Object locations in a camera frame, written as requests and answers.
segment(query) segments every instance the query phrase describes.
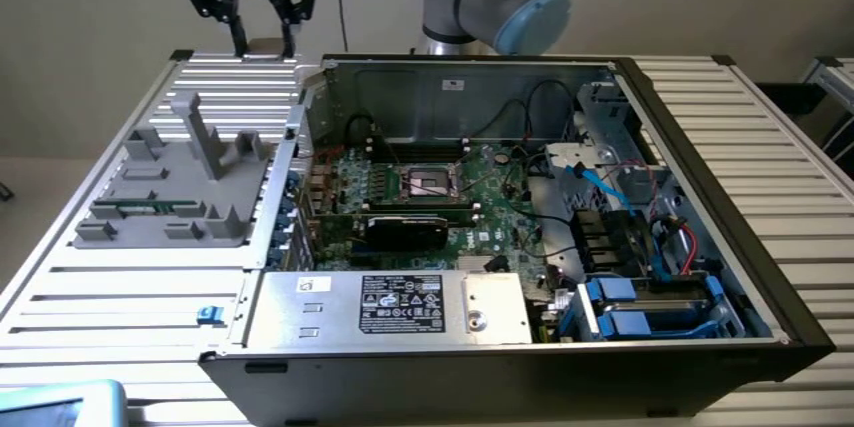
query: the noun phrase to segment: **metal slotted tabletop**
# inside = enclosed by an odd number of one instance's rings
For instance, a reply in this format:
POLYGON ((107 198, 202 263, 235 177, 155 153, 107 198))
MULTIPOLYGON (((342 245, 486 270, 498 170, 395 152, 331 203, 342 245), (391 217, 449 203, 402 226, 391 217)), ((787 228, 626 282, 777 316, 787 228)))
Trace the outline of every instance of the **metal slotted tabletop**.
MULTIPOLYGON (((785 383, 746 386, 693 419, 583 425, 854 425, 852 183, 738 68, 707 57, 635 60, 838 352, 785 383)), ((168 107, 174 92, 200 92, 206 123, 223 138, 255 129, 274 141, 299 98, 296 69, 227 55, 170 63, 0 296, 0 392, 107 377, 124 384, 134 425, 247 425, 195 363, 234 326, 198 326, 196 311, 239 308, 244 284, 258 281, 242 264, 252 243, 142 255, 78 251, 68 242, 80 206, 120 165, 130 128, 148 121, 164 138, 186 137, 168 107)))

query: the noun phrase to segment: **warning label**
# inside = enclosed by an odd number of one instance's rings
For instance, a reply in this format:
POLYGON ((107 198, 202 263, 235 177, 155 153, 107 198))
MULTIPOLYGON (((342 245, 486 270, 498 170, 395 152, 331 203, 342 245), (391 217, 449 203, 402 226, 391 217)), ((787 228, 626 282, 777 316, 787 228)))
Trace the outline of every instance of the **warning label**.
POLYGON ((445 332, 441 275, 362 277, 359 329, 366 334, 445 332))

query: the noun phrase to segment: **circuit board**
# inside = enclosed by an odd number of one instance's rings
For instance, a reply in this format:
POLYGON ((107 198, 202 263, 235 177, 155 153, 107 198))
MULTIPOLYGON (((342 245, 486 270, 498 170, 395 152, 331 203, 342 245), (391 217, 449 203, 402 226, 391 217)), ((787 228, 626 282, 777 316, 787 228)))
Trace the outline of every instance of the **circuit board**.
MULTIPOLYGON (((538 223, 518 214, 510 207, 502 193, 505 179, 510 185, 518 186, 522 181, 522 169, 514 162, 499 165, 494 161, 495 154, 506 154, 510 148, 499 145, 485 145, 466 155, 463 161, 449 163, 419 164, 372 164, 359 152, 350 150, 330 163, 327 172, 332 181, 326 190, 335 192, 336 208, 331 208, 330 199, 315 201, 316 232, 315 239, 316 269, 319 271, 339 270, 482 270, 483 264, 494 257, 507 258, 511 272, 519 273, 523 290, 529 298, 539 297, 542 289, 537 287, 539 277, 546 273, 543 259, 530 253, 542 255, 543 248, 538 237, 538 223), (398 252, 382 255, 360 255, 363 240, 356 234, 359 217, 368 215, 362 210, 363 202, 393 204, 402 198, 407 185, 401 182, 407 172, 442 170, 455 175, 455 199, 458 203, 478 203, 477 220, 471 226, 454 226, 449 229, 449 240, 442 250, 431 252, 398 252), (522 241, 531 236, 526 253, 522 241)), ((435 197, 403 199, 413 202, 437 202, 435 197)), ((530 202, 519 200, 514 206, 531 212, 530 202)))

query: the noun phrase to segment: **sticker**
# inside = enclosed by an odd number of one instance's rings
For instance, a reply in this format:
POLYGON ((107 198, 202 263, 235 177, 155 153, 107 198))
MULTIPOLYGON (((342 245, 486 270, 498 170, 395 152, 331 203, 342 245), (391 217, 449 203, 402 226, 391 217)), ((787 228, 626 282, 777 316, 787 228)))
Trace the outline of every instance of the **sticker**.
POLYGON ((332 277, 300 277, 296 279, 296 292, 328 292, 332 290, 332 277))
POLYGON ((446 79, 442 81, 442 90, 466 90, 466 81, 446 79))
POLYGON ((359 330, 366 334, 445 332, 443 296, 441 275, 366 275, 359 330))

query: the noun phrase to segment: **gray floor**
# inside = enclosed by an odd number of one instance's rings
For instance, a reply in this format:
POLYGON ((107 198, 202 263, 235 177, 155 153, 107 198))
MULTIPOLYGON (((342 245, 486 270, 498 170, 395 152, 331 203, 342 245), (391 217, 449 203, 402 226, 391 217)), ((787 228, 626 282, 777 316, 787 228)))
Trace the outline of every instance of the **gray floor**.
POLYGON ((95 160, 0 157, 0 290, 27 259, 95 160))

